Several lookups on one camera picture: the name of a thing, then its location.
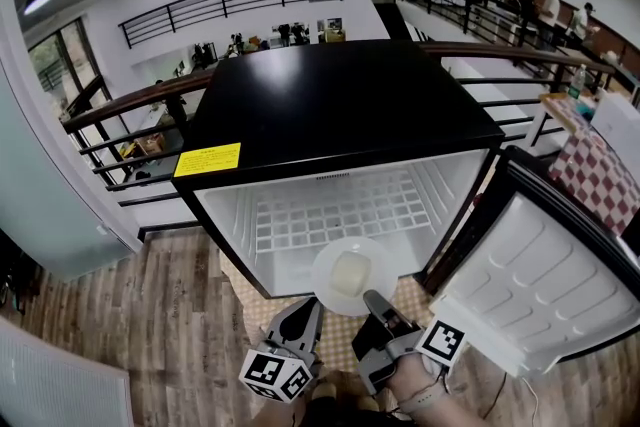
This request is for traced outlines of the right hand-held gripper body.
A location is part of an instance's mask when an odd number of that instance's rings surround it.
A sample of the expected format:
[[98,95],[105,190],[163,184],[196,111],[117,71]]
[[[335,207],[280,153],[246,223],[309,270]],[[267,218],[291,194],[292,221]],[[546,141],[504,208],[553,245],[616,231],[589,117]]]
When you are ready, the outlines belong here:
[[418,355],[424,369],[439,378],[455,364],[466,342],[466,332],[438,318],[423,327],[398,314],[386,319],[370,313],[352,348],[361,380],[375,395],[396,374],[402,357]]

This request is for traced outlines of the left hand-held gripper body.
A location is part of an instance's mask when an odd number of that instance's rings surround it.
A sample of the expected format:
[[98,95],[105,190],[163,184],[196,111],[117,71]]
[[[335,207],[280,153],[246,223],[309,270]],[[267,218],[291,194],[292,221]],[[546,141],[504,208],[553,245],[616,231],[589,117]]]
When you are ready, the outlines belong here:
[[312,343],[264,339],[247,352],[239,380],[255,395],[291,403],[317,378],[321,366]]

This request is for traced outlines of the white round plate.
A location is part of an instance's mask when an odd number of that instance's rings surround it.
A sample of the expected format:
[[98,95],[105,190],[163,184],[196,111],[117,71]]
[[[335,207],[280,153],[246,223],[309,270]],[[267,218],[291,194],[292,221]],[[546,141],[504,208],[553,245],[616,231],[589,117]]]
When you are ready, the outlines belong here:
[[[371,260],[368,282],[357,297],[336,293],[329,284],[334,262],[345,251],[361,253]],[[333,313],[349,317],[369,313],[363,300],[363,294],[367,290],[373,289],[390,300],[397,281],[398,273],[391,267],[391,254],[381,244],[366,237],[345,237],[329,243],[316,256],[311,269],[313,293],[318,300]]]

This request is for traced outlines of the white item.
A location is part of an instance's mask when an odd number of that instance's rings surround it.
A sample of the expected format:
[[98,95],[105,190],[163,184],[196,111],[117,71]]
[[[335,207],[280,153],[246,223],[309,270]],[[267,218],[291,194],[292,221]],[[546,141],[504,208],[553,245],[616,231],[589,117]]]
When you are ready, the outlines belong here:
[[357,252],[342,252],[330,273],[330,287],[347,297],[357,297],[364,290],[371,273],[371,260]]

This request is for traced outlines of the black mini fridge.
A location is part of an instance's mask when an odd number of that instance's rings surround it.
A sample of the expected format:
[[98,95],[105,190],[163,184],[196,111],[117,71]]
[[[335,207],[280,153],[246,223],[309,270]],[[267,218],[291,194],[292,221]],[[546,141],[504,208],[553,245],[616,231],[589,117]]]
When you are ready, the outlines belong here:
[[233,143],[241,144],[235,169],[173,175],[172,182],[266,298],[315,296],[312,265],[329,243],[257,253],[259,189],[342,173],[408,171],[435,231],[366,238],[391,254],[398,279],[410,276],[423,286],[422,275],[477,206],[498,158],[514,146],[437,61],[413,42],[392,40],[292,47],[220,63],[183,152]]

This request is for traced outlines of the person's right forearm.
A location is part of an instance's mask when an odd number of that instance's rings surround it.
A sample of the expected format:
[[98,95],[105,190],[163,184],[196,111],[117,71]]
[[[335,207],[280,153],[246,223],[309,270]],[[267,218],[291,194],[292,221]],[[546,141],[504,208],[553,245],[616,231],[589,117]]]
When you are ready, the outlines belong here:
[[[422,355],[413,353],[396,360],[396,370],[387,380],[386,387],[398,403],[437,382],[439,380],[425,368]],[[409,417],[419,427],[489,427],[483,419],[462,407],[447,392],[432,406]]]

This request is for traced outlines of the person's left forearm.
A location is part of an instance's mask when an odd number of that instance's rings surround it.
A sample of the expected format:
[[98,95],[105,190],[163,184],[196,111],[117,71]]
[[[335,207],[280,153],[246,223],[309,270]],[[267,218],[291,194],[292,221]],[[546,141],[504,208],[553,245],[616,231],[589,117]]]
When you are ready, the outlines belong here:
[[299,427],[305,412],[304,397],[298,397],[289,404],[268,400],[251,420],[249,427]]

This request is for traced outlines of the white wristwatch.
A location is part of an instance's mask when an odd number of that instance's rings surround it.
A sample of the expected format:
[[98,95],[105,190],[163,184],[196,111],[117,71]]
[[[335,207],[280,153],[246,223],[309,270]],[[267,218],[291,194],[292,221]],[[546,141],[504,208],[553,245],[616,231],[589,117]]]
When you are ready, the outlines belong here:
[[399,401],[398,407],[405,414],[411,416],[413,413],[432,406],[438,399],[446,394],[445,388],[439,382],[425,387],[416,392],[410,398]]

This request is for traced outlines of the yellow warning label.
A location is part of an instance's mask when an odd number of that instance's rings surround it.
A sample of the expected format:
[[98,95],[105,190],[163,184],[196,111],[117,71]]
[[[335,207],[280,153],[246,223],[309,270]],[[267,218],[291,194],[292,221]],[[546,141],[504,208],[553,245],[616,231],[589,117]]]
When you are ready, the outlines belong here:
[[241,144],[233,143],[183,152],[174,177],[184,177],[235,169],[239,163]]

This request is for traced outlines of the red checked tablecloth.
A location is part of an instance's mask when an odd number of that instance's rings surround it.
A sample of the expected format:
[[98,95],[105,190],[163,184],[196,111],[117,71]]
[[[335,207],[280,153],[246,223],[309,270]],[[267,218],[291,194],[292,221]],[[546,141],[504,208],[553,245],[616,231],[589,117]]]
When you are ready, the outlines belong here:
[[594,131],[570,135],[549,171],[554,181],[618,236],[640,211],[640,186]]

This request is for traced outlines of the wooden tray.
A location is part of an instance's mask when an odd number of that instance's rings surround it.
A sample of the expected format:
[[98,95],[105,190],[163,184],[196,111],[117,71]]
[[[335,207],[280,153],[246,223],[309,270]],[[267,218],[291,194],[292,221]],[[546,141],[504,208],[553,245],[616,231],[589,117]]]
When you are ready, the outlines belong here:
[[545,93],[539,100],[546,113],[569,134],[576,135],[589,128],[589,122],[578,112],[577,100],[567,93]]

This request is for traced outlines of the frosted glass door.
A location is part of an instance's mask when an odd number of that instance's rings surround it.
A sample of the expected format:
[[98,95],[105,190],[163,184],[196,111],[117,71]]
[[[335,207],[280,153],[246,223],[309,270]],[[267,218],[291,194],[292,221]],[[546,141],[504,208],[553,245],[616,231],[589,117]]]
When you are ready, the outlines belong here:
[[60,173],[20,109],[1,63],[0,231],[64,280],[136,253]]

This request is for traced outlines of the black robot equipment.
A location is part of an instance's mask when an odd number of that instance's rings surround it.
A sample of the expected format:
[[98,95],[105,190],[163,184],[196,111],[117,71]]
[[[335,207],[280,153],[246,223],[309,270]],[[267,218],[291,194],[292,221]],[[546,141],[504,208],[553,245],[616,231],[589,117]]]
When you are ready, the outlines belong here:
[[205,70],[209,66],[215,64],[217,61],[218,57],[215,51],[215,47],[212,43],[202,43],[194,45],[194,53],[192,55],[194,69]]

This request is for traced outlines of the green-labelled plastic bottle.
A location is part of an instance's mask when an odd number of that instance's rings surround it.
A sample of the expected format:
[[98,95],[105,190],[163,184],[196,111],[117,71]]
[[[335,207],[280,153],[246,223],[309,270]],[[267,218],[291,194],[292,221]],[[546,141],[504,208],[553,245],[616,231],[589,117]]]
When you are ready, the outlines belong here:
[[581,95],[582,90],[584,89],[586,82],[586,73],[587,68],[585,64],[581,64],[576,71],[574,72],[569,88],[568,95],[574,99],[578,99]]

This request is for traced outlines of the dark-framed window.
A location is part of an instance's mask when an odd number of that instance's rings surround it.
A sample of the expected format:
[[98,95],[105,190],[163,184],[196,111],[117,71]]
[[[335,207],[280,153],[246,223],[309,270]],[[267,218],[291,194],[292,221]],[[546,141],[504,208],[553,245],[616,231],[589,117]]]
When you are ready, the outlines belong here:
[[80,18],[31,47],[29,57],[61,122],[112,99]]

